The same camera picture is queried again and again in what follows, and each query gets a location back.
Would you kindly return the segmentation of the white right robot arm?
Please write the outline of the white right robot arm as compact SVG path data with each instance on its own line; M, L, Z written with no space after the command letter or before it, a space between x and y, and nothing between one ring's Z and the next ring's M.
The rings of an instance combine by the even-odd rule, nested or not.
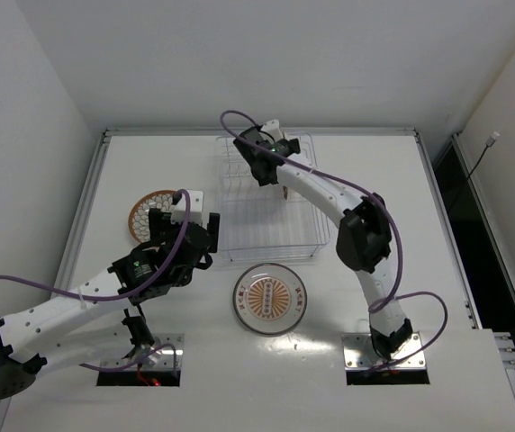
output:
M252 127L233 144L259 185L297 192L336 226L336 253L362 287L374 351L391 360L412 327L395 299L402 279L401 239L382 197L317 169L302 154L298 139L273 142Z

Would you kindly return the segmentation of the red sunburst pattern plate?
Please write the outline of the red sunburst pattern plate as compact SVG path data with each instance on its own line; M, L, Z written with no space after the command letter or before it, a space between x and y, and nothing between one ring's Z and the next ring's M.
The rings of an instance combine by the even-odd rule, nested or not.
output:
M277 263L253 265L236 281L232 305L239 322L249 331L278 337L303 320L308 293L300 276Z

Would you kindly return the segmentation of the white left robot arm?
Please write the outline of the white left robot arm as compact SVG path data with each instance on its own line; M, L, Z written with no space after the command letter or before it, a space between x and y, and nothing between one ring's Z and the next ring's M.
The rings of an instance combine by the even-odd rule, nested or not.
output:
M55 287L55 298L29 310L0 317L0 400L31 386L50 369L50 351L64 337L114 311L127 312L143 302L188 285L194 270L206 270L216 253L221 216L202 224L195 212L149 212L149 240L78 286Z

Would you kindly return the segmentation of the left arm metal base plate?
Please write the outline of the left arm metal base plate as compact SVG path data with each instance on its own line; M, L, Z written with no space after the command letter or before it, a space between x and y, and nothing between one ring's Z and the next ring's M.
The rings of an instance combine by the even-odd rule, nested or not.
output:
M155 334L152 347L139 348L133 356L104 358L98 365L101 373L144 372L177 374L181 371L184 354L183 333Z

